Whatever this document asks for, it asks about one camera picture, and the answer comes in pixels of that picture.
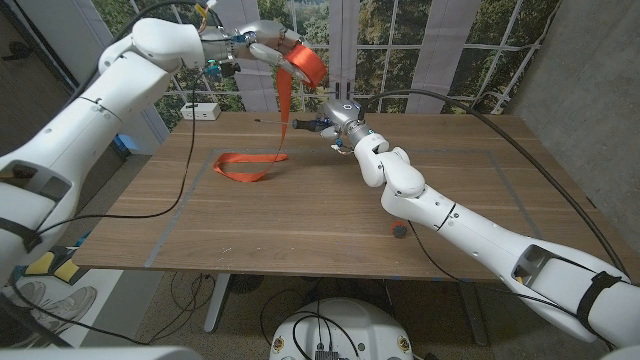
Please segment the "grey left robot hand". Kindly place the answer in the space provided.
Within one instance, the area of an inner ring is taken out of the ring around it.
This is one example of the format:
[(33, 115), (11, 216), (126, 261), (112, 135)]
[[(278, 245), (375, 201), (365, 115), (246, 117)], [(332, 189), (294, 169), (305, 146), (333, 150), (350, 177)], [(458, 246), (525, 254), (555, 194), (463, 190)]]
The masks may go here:
[(311, 87), (324, 77), (322, 61), (303, 37), (280, 23), (257, 20), (238, 27), (236, 34), (242, 42), (232, 46), (234, 58), (277, 66)]

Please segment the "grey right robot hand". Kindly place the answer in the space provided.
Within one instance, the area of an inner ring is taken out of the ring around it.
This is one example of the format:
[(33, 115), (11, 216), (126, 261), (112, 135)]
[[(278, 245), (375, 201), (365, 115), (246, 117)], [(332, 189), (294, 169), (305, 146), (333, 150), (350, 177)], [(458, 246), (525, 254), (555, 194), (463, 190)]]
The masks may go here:
[(360, 140), (371, 134), (371, 128), (359, 118), (360, 109), (360, 105), (352, 101), (331, 99), (324, 102), (319, 115), (328, 126), (320, 131), (320, 135), (327, 139), (346, 137), (355, 147)]

